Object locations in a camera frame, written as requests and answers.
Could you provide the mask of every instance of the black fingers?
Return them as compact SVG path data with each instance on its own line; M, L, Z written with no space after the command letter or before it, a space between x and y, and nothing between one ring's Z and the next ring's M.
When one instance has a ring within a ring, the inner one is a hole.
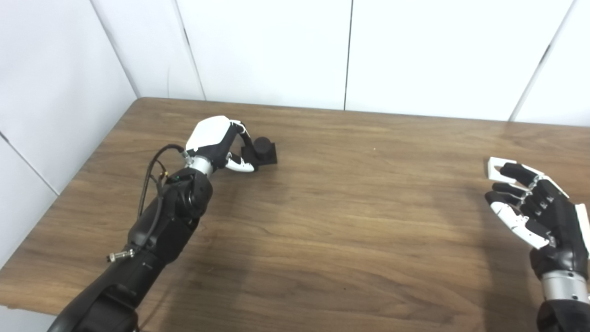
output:
M497 191L498 193L511 194L516 197L523 197L526 194L526 190L524 188L508 183L496 182L491 185L491 189L493 191Z
M543 213L543 208L535 202L533 196L527 196L523 202L523 206L526 206L535 216L540 216Z
M531 232L544 237L545 239L549 237L550 230L533 219L529 219L529 221L525 224L525 227Z
M248 134L248 131L246 130L246 125L242 122L240 122L239 125L237 125L236 123L232 123L232 125L236 128L236 131L238 132L240 137L242 137L244 144L246 146L252 145L252 138L250 137L250 135Z
M499 195L501 195L504 198L504 201L507 202L508 204L514 205L514 206L518 206L520 204L520 198L512 196L510 194L503 194L503 193L499 193Z
M525 216L527 216L528 218L535 218L537 216L537 214L535 213L534 209L529 208L526 205L521 205L519 207L520 212L522 212L522 214L524 214Z
M233 152L230 152L230 159L238 165L242 163L242 157Z
M539 180L533 192L545 202L551 203L555 199L567 199L560 189L557 189L549 180Z
M488 191L485 195L487 204L491 205L494 202L499 201L500 203L506 203L506 201L504 201L504 198L502 197L502 195L500 195L499 193L495 192L495 191Z
M505 177L513 178L527 187L535 181L535 178L538 175L536 172L523 167L521 164L514 164L512 162L505 163L504 167L500 169L500 174Z
M546 210L547 206L549 206L549 201L546 199L546 196L540 194L539 190L535 190L536 187L531 191L533 193L530 197L535 205L540 207L541 210Z

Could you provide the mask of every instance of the black cable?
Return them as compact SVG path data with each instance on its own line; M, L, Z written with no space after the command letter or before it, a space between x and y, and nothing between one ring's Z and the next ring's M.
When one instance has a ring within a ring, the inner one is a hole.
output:
M150 174L150 178L156 181L156 178ZM162 206L164 204L164 194L162 192L162 179L164 178L164 173L160 174L158 180L156 182L156 190L158 191L158 207L156 208L156 214L154 215L152 225L150 226L149 230L147 231L146 236L143 238L142 243L139 245L140 249L143 249L145 245L148 243L149 238L152 236L153 231L156 230L156 226L158 225L158 220L160 219L160 214L162 214Z
M162 165L162 163L158 160L158 158L160 157L160 155L162 155L162 153L164 153L166 150L169 150L169 149L176 149L180 153L183 153L184 152L184 148L181 147L180 145L178 145L178 144L168 144L165 147L161 148L153 156L152 160L150 160L149 164L147 165L146 177L143 180L142 194L139 197L139 207L137 208L137 218L136 218L136 220L139 220L139 217L143 213L143 205L145 203L146 193L148 191L149 177L150 177L150 175L152 175L153 166L154 166L154 164L156 162L158 162L162 166L163 170L165 170L164 165Z
M162 173L166 172L166 167L164 167L164 164L162 162L160 162L159 160L156 159L156 161L158 162L158 164L160 164L160 167L162 168Z

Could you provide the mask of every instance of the robotic arm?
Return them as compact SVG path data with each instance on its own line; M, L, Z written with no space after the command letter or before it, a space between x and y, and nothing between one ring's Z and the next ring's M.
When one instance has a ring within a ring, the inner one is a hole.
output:
M499 174L494 167L501 167ZM569 196L544 173L513 160L491 158L494 183L486 200L518 237L533 246L530 263L545 301L539 308L540 332L589 332L588 256L590 225L584 204ZM514 185L519 182L523 187Z
M230 152L239 135L242 156ZM151 168L166 149L174 148L186 167L165 180L158 179L158 196L143 209ZM253 172L276 164L276 150L268 138L252 142L240 121L214 116L197 124L186 149L167 145L148 167L137 222L127 244L107 257L110 266L57 316L48 332L132 332L137 328L135 309L167 264L172 263L195 231L213 194L209 177L220 168Z

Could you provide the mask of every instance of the wooden table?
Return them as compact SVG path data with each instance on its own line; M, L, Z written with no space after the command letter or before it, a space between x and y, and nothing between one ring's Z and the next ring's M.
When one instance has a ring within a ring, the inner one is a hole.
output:
M0 271L0 304L59 313L125 243L154 152L213 115L276 142L279 164L214 174L145 331L536 331L540 283L483 198L484 162L589 202L589 128L167 99L121 118Z

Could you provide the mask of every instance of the white wall panel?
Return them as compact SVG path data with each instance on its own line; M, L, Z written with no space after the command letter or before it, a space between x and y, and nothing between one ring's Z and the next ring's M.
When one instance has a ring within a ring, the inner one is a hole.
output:
M88 1L3 0L0 132L61 192L135 100Z
M3 331L43 332L47 331L55 316L27 310L13 310L0 307L0 324Z
M92 0L140 97L204 100L174 0Z
M0 160L1 268L57 195L2 138Z
M590 126L590 1L572 7L516 120Z
M350 0L179 0L207 100L343 109Z
M506 121L570 3L355 0L346 109Z

